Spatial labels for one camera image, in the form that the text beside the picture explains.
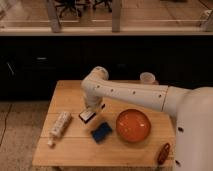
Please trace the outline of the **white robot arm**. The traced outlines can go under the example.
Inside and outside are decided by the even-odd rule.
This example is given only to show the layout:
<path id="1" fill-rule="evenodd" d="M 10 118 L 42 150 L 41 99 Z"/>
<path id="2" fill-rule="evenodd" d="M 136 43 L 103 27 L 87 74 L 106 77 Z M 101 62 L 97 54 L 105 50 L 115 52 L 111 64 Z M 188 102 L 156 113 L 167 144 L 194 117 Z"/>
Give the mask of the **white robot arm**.
<path id="1" fill-rule="evenodd" d="M 185 89 L 108 78 L 108 71 L 97 66 L 82 80 L 88 107 L 96 108 L 108 97 L 175 116 L 173 171 L 213 171 L 213 87 Z"/>

